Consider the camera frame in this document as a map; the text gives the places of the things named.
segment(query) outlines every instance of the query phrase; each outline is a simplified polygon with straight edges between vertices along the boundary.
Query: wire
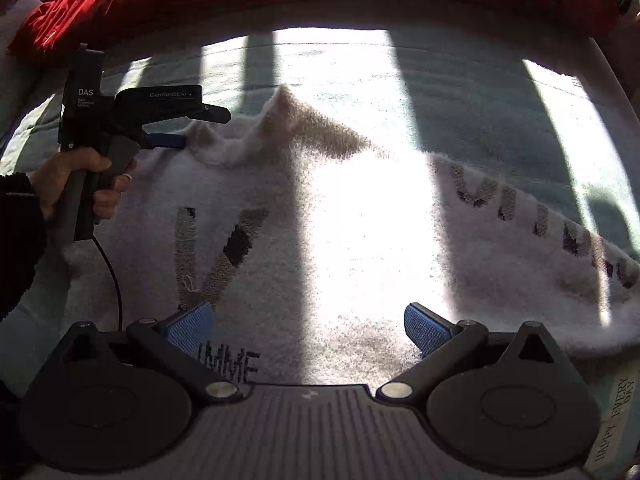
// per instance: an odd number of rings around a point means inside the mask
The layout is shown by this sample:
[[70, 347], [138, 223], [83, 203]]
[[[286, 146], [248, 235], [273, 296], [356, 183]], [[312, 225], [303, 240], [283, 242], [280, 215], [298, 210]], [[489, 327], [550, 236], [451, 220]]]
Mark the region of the wire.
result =
[[116, 296], [118, 298], [118, 332], [122, 330], [122, 296], [120, 295], [120, 285], [118, 284], [118, 279], [116, 278], [116, 273], [113, 271], [113, 267], [111, 267], [111, 262], [107, 258], [107, 255], [104, 253], [104, 250], [98, 243], [98, 240], [95, 239], [95, 236], [91, 237], [91, 240], [94, 241], [95, 246], [100, 251], [100, 254], [104, 258], [104, 262], [107, 264], [107, 268], [111, 273], [111, 277], [113, 278], [113, 286], [116, 288]]

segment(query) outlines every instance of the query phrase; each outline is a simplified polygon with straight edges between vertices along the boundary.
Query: blue textured pad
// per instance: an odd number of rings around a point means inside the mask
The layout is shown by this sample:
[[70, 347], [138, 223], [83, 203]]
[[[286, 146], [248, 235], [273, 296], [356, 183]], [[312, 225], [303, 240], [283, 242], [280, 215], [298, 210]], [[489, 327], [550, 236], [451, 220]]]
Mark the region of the blue textured pad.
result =
[[451, 339], [449, 330], [411, 305], [404, 310], [404, 332], [420, 349], [423, 357]]
[[185, 354], [192, 355], [200, 343], [211, 338], [213, 309], [209, 301], [203, 303], [166, 329], [166, 339]]

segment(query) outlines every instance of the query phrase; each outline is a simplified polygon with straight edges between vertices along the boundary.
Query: hand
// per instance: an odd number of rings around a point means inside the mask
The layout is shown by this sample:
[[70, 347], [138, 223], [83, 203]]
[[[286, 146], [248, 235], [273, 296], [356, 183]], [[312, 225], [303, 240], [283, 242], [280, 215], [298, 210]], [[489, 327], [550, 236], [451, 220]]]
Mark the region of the hand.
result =
[[[89, 170], [99, 173], [110, 167], [111, 161], [101, 156], [93, 148], [78, 148], [68, 152], [55, 153], [34, 173], [29, 180], [36, 196], [40, 200], [42, 215], [46, 221], [53, 219], [56, 204], [60, 199], [66, 180], [72, 171]], [[120, 202], [120, 194], [129, 189], [131, 176], [128, 172], [135, 170], [136, 161], [132, 160], [125, 172], [127, 174], [114, 177], [111, 189], [101, 189], [94, 193], [94, 213], [100, 218], [112, 218], [115, 207]]]

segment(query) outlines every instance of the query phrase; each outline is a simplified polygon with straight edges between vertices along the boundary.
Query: black sleeve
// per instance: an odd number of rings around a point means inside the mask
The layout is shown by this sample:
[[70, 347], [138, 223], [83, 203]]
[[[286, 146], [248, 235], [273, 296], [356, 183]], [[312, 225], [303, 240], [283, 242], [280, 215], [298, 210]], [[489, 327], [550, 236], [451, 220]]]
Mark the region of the black sleeve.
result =
[[0, 176], [0, 320], [33, 283], [47, 246], [40, 203], [25, 174]]

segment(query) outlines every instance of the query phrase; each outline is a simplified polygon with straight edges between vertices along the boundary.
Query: round metal bolt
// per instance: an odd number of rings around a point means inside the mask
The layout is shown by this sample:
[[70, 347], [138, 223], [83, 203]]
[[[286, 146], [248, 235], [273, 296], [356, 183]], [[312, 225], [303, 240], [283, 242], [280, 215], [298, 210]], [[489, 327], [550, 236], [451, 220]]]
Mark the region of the round metal bolt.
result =
[[405, 399], [414, 392], [414, 389], [405, 383], [387, 383], [380, 390], [389, 399]]
[[207, 385], [205, 390], [211, 397], [216, 397], [217, 399], [226, 399], [227, 397], [231, 397], [234, 393], [236, 393], [238, 391], [238, 387], [232, 383], [218, 381], [217, 383], [211, 383]]

